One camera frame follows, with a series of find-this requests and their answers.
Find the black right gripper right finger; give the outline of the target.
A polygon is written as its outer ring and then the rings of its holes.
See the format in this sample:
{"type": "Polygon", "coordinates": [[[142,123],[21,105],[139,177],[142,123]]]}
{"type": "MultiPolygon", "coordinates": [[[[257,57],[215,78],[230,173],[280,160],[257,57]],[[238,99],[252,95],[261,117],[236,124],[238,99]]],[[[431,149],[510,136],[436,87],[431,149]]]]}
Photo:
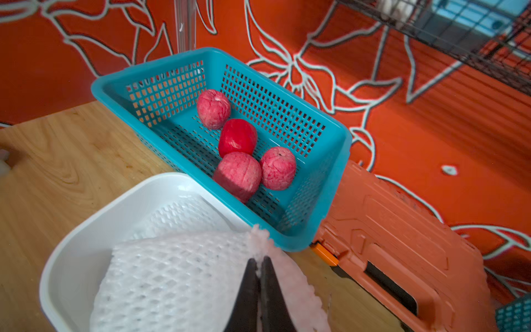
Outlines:
{"type": "Polygon", "coordinates": [[[265,332],[296,332],[290,318],[271,258],[261,263],[261,322],[265,332]]]}

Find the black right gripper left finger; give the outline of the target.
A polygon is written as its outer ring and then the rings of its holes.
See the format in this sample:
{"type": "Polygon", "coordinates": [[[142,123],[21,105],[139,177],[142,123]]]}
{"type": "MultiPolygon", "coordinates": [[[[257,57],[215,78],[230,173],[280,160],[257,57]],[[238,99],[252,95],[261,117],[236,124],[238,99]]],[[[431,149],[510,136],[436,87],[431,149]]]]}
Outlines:
{"type": "Polygon", "coordinates": [[[224,332],[257,331],[259,291],[257,262],[251,258],[247,262],[235,305],[224,332]]]}

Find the white foam net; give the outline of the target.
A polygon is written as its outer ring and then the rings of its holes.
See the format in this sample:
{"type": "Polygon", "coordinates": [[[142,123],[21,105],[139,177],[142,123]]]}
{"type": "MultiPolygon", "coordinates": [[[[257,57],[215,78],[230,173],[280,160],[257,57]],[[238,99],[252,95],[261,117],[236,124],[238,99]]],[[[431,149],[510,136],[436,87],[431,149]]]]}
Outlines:
{"type": "Polygon", "coordinates": [[[222,331],[247,262],[269,257],[298,331],[328,331],[300,267],[268,232],[175,233],[117,245],[90,318],[91,331],[222,331]]]}
{"type": "Polygon", "coordinates": [[[149,213],[135,226],[130,240],[150,239],[183,232],[231,231],[229,221],[198,195],[181,195],[149,213]]]}

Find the netted apple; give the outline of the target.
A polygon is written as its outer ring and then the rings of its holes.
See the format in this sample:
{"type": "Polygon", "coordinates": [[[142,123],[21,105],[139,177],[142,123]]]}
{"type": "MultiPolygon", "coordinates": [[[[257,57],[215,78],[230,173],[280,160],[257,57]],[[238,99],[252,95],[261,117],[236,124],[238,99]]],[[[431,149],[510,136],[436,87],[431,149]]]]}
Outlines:
{"type": "Polygon", "coordinates": [[[210,130],[221,129],[231,115],[230,101],[214,89],[205,90],[199,95],[196,108],[200,121],[210,130]]]}
{"type": "Polygon", "coordinates": [[[262,184],[270,190],[286,190],[292,184],[297,169],[290,149],[273,147],[261,158],[262,184]]]}
{"type": "Polygon", "coordinates": [[[262,168],[251,155],[232,152],[222,158],[213,179],[240,202],[247,203],[259,189],[262,168]]]}

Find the teal basket with netted apples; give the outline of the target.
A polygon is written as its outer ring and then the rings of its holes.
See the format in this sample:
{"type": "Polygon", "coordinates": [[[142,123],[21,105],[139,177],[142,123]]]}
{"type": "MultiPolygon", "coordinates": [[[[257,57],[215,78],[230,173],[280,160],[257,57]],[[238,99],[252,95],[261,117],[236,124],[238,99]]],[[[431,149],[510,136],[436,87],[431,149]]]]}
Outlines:
{"type": "Polygon", "coordinates": [[[530,293],[496,310],[496,325],[500,332],[530,332],[530,293]]]}

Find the orange plastic tool case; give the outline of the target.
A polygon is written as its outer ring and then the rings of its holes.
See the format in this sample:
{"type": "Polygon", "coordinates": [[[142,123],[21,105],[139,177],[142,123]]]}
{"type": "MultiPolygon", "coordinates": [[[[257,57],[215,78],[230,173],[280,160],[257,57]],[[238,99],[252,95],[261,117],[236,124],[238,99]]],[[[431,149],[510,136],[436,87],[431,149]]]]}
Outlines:
{"type": "Polygon", "coordinates": [[[407,331],[497,329],[479,250],[354,162],[312,248],[407,331]]]}

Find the white plastic tray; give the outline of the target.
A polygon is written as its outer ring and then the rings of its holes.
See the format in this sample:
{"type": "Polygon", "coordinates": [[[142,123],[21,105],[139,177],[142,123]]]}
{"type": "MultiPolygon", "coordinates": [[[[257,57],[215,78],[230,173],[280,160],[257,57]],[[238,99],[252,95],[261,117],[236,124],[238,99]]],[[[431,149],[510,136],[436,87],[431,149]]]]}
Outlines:
{"type": "Polygon", "coordinates": [[[144,217],[181,195],[198,195],[234,228],[250,226],[184,173],[150,177],[126,191],[72,230],[55,248],[40,280],[42,311],[56,331],[88,331],[93,303],[111,261],[112,249],[130,241],[144,217]]]}

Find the teal empty basket left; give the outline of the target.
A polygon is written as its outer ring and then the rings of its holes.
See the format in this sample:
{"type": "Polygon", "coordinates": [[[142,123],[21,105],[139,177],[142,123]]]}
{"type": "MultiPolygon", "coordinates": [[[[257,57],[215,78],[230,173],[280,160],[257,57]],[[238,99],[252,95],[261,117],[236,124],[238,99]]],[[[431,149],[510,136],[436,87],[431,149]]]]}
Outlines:
{"type": "Polygon", "coordinates": [[[91,93],[173,170],[184,172],[248,225],[266,229],[288,252],[304,250],[327,216],[350,156],[351,134],[334,118],[217,48],[199,48],[98,78],[91,93]],[[259,188],[241,203],[214,182],[220,133],[200,121],[208,89],[258,134],[253,156],[290,149],[297,168],[287,190],[259,188]]]}

